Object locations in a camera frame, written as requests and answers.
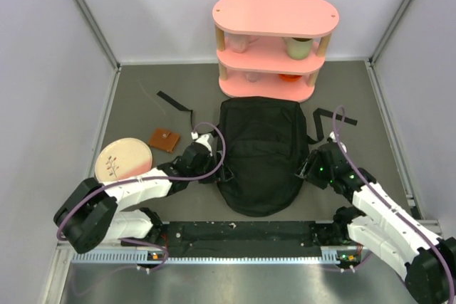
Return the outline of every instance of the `gray floor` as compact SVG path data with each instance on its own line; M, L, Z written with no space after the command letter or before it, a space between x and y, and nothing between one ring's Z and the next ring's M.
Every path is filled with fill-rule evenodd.
M125 66L115 93L103 146L124 137L147 142L157 127L182 135L174 154L152 150L154 165L173 159L191 142L189 114L180 112L156 96L161 90L195 111L195 122L218 123L220 103L227 99L218 86L217 65ZM344 125L341 137L359 167L364 167L384 190L407 207L388 138L383 126L364 62L329 62L318 77L312 97L301 104L308 120L310 136L315 137L312 112L316 108L334 110L346 107L357 126ZM331 120L323 119L326 133ZM331 189L320 190L304 183L294 203L263 220L330 220L337 208L349 203ZM145 206L165 221L252 220L232 211L212 184L192 183L176 195L153 199Z
M217 122L225 99L217 83L215 65L124 67L115 94L104 145L122 137L147 141L157 127L184 135L173 155L153 150L155 165L171 160L190 143L189 115L181 113L155 94L162 90L195 110L195 122ZM344 104L358 126L345 125L341 136L358 163L382 183L400 205L407 206L385 128L362 62L326 63L316 92L301 106L310 120L315 108L333 110ZM326 132L330 120L323 119ZM163 220L250 220L234 213L212 185L192 184L186 191L147 203ZM332 219L334 211L348 205L344 198L303 185L296 201L266 220ZM121 271L116 265L71 266L78 291L95 287L83 297L74 296L69 279L61 304L79 303L404 303L415 301L391 268L373 257L356 274L332 273L319 266L287 265L169 265L146 276Z

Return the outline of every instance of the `shelf tier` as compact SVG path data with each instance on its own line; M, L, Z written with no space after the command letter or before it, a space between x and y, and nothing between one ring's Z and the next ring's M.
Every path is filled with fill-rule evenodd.
M228 40L225 45L225 50L217 50L217 57L221 64L233 70L304 75L319 70L325 62L324 57L316 55L317 42L313 43L311 53L303 60L290 58L284 41L279 37L260 36L250 43L244 53L231 50Z
M222 92L232 98L264 96L302 102L309 99L314 92L314 87L307 86L307 78L305 75L295 82L286 82L277 74L265 74L257 82L249 82L244 72L228 70L228 79L219 78L219 84Z
M324 0L219 0L212 16L223 31L257 36L317 38L339 22Z

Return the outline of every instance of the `metal panel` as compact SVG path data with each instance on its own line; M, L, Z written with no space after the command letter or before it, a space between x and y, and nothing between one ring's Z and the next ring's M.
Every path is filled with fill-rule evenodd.
M82 292L116 268L72 265L74 287ZM377 258L354 274L307 265L169 265L148 276L133 268L110 275L82 297L73 294L71 283L67 281L61 304L415 303Z

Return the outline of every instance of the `black strap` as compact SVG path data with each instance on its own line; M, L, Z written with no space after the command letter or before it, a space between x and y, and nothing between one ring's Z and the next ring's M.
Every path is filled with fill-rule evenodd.
M316 139L314 140L307 136L307 142L310 145L316 144L317 142L320 142L321 140L325 139L325 133L323 131L323 124L321 123L321 117L333 117L333 112L329 110L324 110L323 108L317 108L313 112L313 121L315 122L315 131L316 131ZM342 120L342 115L337 114L336 116L337 120ZM344 122L347 124L356 126L358 124L358 121L355 119L350 119L349 117L346 117Z
M174 100L168 94L166 94L162 91L158 92L157 95L160 96L164 101L169 103L171 106L173 106L177 110L180 110L181 112L190 112L190 126L192 126L192 130L193 130L193 127L195 127L193 125L193 110L189 110L184 105L178 103L176 100Z

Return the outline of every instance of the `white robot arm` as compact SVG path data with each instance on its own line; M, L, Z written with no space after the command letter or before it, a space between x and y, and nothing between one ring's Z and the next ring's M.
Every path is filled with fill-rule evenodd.
M138 177L105 184L93 178L84 180L54 216L59 231L78 253L122 238L148 237L150 241L152 237L154 241L162 225L157 214L149 209L122 210L182 191L191 180L214 182L215 177L204 177L215 168L213 138L202 135L194 139L182 156ZM456 240L442 240L428 231L399 207L367 171L358 171L376 195L351 169L338 145L329 142L312 151L298 176L322 189L330 185L354 205L340 208L334 216L335 231L344 240L364 245L386 262L419 304L445 302L450 283L430 243L441 252L455 275Z

